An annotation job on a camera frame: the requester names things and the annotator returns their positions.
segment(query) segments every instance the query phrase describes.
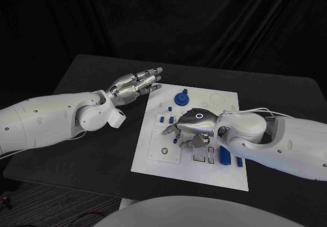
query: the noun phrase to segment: silver robotic hand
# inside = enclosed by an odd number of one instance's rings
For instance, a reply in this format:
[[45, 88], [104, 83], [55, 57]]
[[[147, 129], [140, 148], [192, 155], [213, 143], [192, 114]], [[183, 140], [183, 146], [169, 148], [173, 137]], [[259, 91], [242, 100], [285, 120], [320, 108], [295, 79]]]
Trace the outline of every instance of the silver robotic hand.
[[115, 80], [105, 90], [115, 106], [131, 103], [138, 96], [161, 88], [161, 85], [151, 85], [161, 79], [161, 76], [159, 76], [161, 71], [163, 68], [160, 67], [138, 73], [130, 73]]
[[163, 135], [176, 132], [176, 137], [180, 137], [180, 132], [196, 134], [192, 140], [180, 143], [182, 148], [200, 148], [206, 146], [213, 137], [213, 130], [218, 121], [218, 116], [205, 109], [193, 108], [179, 118], [179, 121], [172, 124], [163, 131]]

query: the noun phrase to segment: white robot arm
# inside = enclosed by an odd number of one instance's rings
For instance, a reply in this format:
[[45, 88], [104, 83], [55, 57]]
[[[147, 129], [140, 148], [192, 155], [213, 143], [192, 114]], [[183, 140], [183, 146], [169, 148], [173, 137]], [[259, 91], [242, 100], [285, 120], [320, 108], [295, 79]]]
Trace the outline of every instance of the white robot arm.
[[161, 88], [151, 86], [161, 71], [127, 74], [107, 91], [36, 97], [0, 110], [0, 155], [53, 145], [98, 130], [107, 122], [118, 128], [125, 115], [115, 107]]
[[[229, 152], [298, 177], [327, 181], [327, 125], [306, 119], [277, 116], [264, 118], [251, 112], [192, 109], [163, 134], [196, 134], [182, 147], [203, 147], [213, 137]], [[272, 141], [262, 144], [264, 133]]]

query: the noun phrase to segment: table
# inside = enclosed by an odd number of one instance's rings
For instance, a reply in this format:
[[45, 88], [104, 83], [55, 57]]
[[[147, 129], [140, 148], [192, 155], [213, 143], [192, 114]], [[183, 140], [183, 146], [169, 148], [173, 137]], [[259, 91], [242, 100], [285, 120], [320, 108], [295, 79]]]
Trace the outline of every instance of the table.
[[[327, 123], [327, 103], [310, 78], [78, 55], [53, 94], [105, 90], [131, 73], [163, 67], [160, 82], [238, 92], [239, 109], [267, 107]], [[134, 200], [172, 195], [223, 199], [254, 206], [306, 226], [326, 226], [327, 182], [301, 179], [246, 160], [249, 192], [133, 173], [147, 95], [120, 107], [127, 120], [78, 140], [15, 155], [4, 177], [100, 192]]]

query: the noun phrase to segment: small blue object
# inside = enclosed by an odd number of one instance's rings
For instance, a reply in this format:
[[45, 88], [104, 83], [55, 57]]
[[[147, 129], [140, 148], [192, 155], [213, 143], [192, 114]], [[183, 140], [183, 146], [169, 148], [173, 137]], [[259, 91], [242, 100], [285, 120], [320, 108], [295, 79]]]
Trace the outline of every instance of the small blue object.
[[241, 157], [236, 157], [236, 158], [238, 158], [238, 167], [244, 167], [242, 158]]
[[185, 106], [189, 103], [187, 89], [183, 90], [183, 93], [176, 95], [174, 101], [180, 106]]
[[226, 166], [231, 165], [232, 164], [231, 153], [223, 146], [221, 146], [219, 153], [221, 153], [221, 164]]

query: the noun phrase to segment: white pegboard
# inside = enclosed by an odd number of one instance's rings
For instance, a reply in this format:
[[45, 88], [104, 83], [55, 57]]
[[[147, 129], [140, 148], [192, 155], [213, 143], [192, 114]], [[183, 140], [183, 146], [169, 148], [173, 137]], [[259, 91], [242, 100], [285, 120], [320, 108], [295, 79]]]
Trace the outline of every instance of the white pegboard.
[[[163, 131], [170, 125], [170, 116], [174, 116], [176, 122], [179, 117], [192, 108], [208, 109], [216, 115], [219, 115], [223, 110], [239, 110], [238, 94], [169, 84], [161, 84], [161, 86], [161, 89], [150, 93], [149, 97], [131, 171], [248, 191], [245, 162], [244, 167], [238, 167], [236, 157], [231, 155], [232, 165], [225, 166], [221, 164], [219, 146], [213, 142], [213, 139], [205, 149], [212, 147], [215, 153], [205, 153], [206, 161], [199, 162], [193, 160], [193, 149], [179, 148], [180, 142], [190, 140], [195, 135], [182, 133], [182, 138], [177, 144], [174, 144], [174, 133], [161, 136], [161, 132], [157, 131], [157, 134], [153, 134], [154, 130]], [[189, 91], [189, 104], [179, 106], [174, 103], [174, 96], [183, 89]], [[163, 153], [159, 153], [167, 146], [170, 146], [169, 152], [172, 151], [174, 157], [179, 158], [167, 158]], [[209, 155], [215, 157], [215, 164], [208, 163]]]

